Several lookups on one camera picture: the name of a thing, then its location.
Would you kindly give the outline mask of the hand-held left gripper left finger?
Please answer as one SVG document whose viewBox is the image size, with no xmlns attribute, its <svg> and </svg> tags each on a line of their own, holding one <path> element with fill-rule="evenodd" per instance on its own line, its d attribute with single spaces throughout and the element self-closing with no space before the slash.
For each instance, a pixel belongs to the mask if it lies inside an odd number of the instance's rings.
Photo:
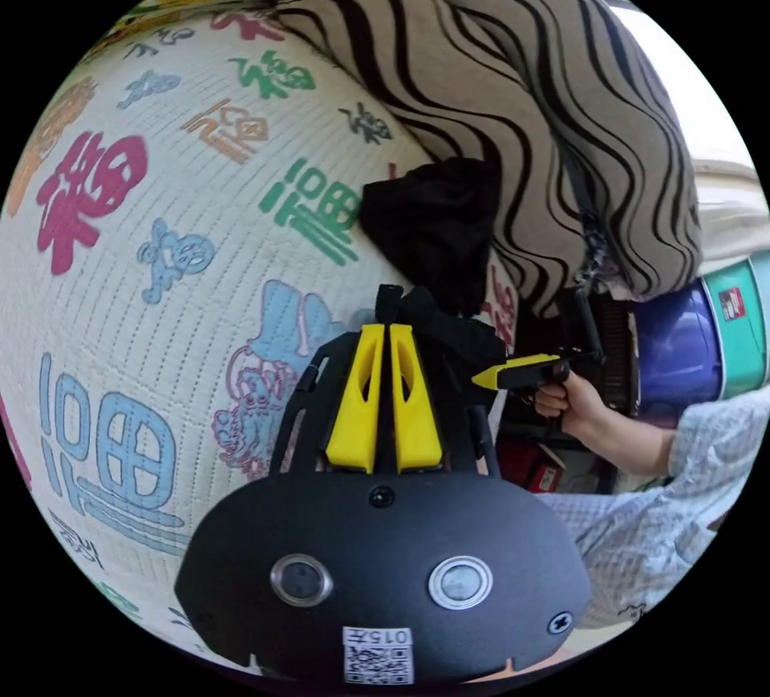
<svg viewBox="0 0 770 697">
<path fill-rule="evenodd" d="M 374 469 L 384 340 L 385 326 L 363 326 L 326 445 L 326 458 L 335 467 Z"/>
</svg>

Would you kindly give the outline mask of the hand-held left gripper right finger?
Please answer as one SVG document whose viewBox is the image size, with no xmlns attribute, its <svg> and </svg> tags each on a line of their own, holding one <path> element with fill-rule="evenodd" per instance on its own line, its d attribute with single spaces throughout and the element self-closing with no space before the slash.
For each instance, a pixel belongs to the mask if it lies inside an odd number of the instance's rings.
<svg viewBox="0 0 770 697">
<path fill-rule="evenodd" d="M 390 327 L 390 352 L 397 469 L 410 472 L 438 468 L 443 449 L 410 326 Z"/>
</svg>

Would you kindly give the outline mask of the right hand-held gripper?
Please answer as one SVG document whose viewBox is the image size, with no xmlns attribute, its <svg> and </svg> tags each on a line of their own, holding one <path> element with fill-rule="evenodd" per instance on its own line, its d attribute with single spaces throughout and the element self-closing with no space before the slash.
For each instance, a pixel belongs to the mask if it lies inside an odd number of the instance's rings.
<svg viewBox="0 0 770 697">
<path fill-rule="evenodd" d="M 596 387 L 559 355 L 509 359 L 474 375 L 472 383 L 530 399 L 538 415 L 562 430 L 599 430 L 606 424 L 606 405 Z"/>
</svg>

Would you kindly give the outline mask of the person's right hand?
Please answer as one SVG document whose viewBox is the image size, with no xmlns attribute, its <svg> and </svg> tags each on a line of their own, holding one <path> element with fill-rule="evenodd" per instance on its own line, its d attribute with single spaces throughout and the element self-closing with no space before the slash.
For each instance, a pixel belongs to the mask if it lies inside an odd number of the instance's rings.
<svg viewBox="0 0 770 697">
<path fill-rule="evenodd" d="M 546 419 L 559 419 L 564 433 L 582 443 L 591 440 L 606 406 L 596 389 L 571 372 L 561 382 L 547 383 L 535 393 L 536 412 Z"/>
</svg>

